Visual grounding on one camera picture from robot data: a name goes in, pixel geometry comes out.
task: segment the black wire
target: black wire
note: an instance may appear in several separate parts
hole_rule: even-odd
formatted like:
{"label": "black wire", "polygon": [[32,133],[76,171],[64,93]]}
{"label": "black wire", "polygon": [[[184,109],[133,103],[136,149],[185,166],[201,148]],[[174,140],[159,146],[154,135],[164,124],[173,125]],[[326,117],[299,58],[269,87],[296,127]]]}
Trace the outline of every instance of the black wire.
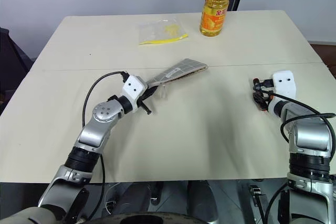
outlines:
{"label": "black wire", "polygon": [[271,207],[275,201],[275,199],[277,198],[277,196],[279,195],[279,193],[287,186],[287,183],[284,183],[272,196],[272,199],[269,201],[269,204],[266,208],[266,211],[265,211],[265,223],[264,224],[267,224],[268,222],[268,216],[269,216],[269,212],[271,210]]}
{"label": "black wire", "polygon": [[323,113],[323,114],[311,114],[311,115],[301,115],[301,116],[296,116],[295,118],[288,119],[283,122],[283,124],[280,127],[280,132],[281,135],[284,137],[284,139],[289,143],[289,139],[286,137],[284,133],[284,127],[286,126],[287,123],[299,120],[299,119],[305,119],[305,118],[334,118],[336,114],[334,113]]}
{"label": "black wire", "polygon": [[[297,105],[300,105],[308,110],[311,110],[312,112],[314,112],[315,114],[321,114],[320,112],[318,112],[317,110],[313,109],[311,106],[308,106],[302,102],[299,102],[297,100],[294,100],[292,98],[289,98],[289,97],[286,97],[284,95],[281,95],[281,94],[276,94],[276,93],[273,93],[271,91],[266,91],[266,90],[258,90],[258,89],[255,89],[255,91],[257,92],[261,92],[261,93],[265,93],[265,94],[269,94],[269,95],[274,95],[275,97],[279,97],[279,98],[282,98],[282,99],[285,99],[287,101],[290,101],[290,102],[293,102],[293,103],[296,103]],[[335,137],[335,131],[334,129],[332,128],[330,122],[327,120],[327,118],[325,116],[319,116],[322,118],[322,120],[325,122],[325,124],[327,125],[329,131],[330,131],[330,134],[331,134],[331,142],[332,142],[332,146],[331,146],[331,153],[330,153],[330,160],[332,160],[332,158],[334,157],[334,154],[335,154],[335,151],[336,151],[336,137]]]}
{"label": "black wire", "polygon": [[[102,79],[104,79],[107,76],[112,76],[114,74],[121,74],[122,75],[122,71],[117,71],[117,72],[112,72],[112,73],[107,73],[105,75],[103,75],[102,77],[100,77],[97,81],[94,82],[94,84],[91,86],[88,94],[85,97],[85,101],[84,101],[84,105],[83,105],[83,111],[82,111],[82,127],[85,126],[85,111],[86,111],[86,105],[88,103],[89,97],[91,95],[91,92],[93,90],[93,88],[97,85],[98,82],[100,82]],[[98,211],[98,208],[103,200],[104,197],[104,191],[105,191],[105,165],[104,165],[104,159],[103,159],[103,155],[100,155],[100,163],[101,163],[101,169],[102,169],[102,175],[103,175],[103,181],[102,181],[102,185],[101,185],[101,192],[100,192],[100,197],[99,200],[96,204],[96,207],[94,208],[94,210],[92,211],[92,213],[90,214],[90,216],[88,217],[88,220],[91,220],[92,217],[96,214],[96,212]]]}

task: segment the plastic bag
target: plastic bag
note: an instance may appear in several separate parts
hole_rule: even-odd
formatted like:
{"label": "plastic bag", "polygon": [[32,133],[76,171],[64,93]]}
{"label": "plastic bag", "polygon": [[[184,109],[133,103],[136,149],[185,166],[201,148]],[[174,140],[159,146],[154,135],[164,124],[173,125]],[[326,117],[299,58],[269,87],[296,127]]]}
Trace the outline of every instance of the plastic bag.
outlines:
{"label": "plastic bag", "polygon": [[139,25],[139,44],[174,42],[188,37],[177,18],[162,19]]}

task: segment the cooking oil bottle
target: cooking oil bottle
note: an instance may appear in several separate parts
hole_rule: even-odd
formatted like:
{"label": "cooking oil bottle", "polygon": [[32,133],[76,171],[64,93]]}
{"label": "cooking oil bottle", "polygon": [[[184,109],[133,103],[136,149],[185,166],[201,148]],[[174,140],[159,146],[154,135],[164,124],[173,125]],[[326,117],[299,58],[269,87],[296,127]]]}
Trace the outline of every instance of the cooking oil bottle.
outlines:
{"label": "cooking oil bottle", "polygon": [[223,27],[229,0],[205,0],[200,32],[205,36],[216,36]]}

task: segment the table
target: table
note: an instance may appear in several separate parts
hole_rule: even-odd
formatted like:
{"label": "table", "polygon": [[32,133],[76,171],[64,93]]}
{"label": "table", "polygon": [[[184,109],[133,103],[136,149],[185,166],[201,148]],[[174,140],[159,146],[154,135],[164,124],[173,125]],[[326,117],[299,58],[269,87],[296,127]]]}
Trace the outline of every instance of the table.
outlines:
{"label": "table", "polygon": [[[289,153],[280,135],[280,120],[257,109],[252,100],[252,79],[291,70],[297,99],[321,112],[336,111],[336,81],[282,11],[229,13],[225,29],[215,38],[198,34],[199,15],[177,15],[190,35],[188,39],[145,47],[131,39],[136,33],[132,27],[128,38],[110,32],[119,44],[111,39],[109,46],[108,39],[100,40],[108,32],[106,27],[123,20],[135,24],[164,15],[65,18],[0,117],[0,181],[50,182],[81,130],[82,103],[98,77],[125,69],[149,80],[185,57],[210,67],[169,84],[166,97],[159,90],[149,98],[152,115],[140,110],[120,120],[104,150],[106,181],[285,177]],[[243,25],[250,19],[255,28],[252,22],[249,28]],[[85,39],[84,23],[88,31],[101,31],[97,38],[88,33],[90,38]],[[261,29],[261,23],[269,26]],[[72,36],[77,29],[81,32]],[[252,40],[246,35],[249,29],[258,32]],[[224,40],[239,38],[238,34],[237,43]],[[95,57],[82,54],[79,60],[81,52],[95,43],[91,50]],[[202,48],[210,46],[222,54],[204,55]],[[127,54],[121,57],[122,47]],[[273,54],[272,47],[277,49]],[[67,56],[63,55],[65,48],[71,52]],[[226,49],[232,53],[249,51],[250,55],[234,57]],[[95,104],[119,94],[121,87],[120,77],[99,83],[88,102],[86,120]],[[336,129],[336,121],[331,124]],[[335,172],[332,161],[331,173]],[[91,182],[101,182],[99,162]]]}

